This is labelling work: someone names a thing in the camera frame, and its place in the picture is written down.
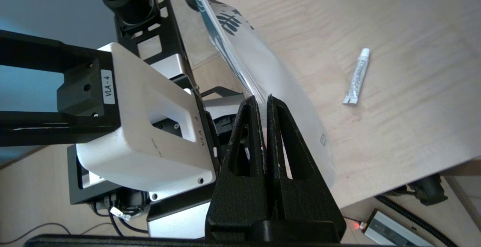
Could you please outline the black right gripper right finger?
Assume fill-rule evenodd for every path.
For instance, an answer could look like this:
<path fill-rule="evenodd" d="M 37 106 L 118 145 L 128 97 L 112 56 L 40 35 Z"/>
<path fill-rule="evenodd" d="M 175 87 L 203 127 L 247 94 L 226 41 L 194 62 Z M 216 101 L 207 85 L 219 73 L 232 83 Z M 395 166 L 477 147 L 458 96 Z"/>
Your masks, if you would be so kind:
<path fill-rule="evenodd" d="M 346 223 L 287 105 L 267 104 L 266 242 L 340 242 Z"/>

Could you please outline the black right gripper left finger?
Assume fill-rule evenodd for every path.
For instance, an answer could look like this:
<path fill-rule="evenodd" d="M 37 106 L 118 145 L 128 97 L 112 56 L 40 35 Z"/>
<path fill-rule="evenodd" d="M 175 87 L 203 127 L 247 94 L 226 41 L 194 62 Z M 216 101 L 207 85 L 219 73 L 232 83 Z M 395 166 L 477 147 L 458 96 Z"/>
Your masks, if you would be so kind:
<path fill-rule="evenodd" d="M 206 240 L 271 242 L 266 146 L 259 106 L 244 99 L 206 215 Z"/>

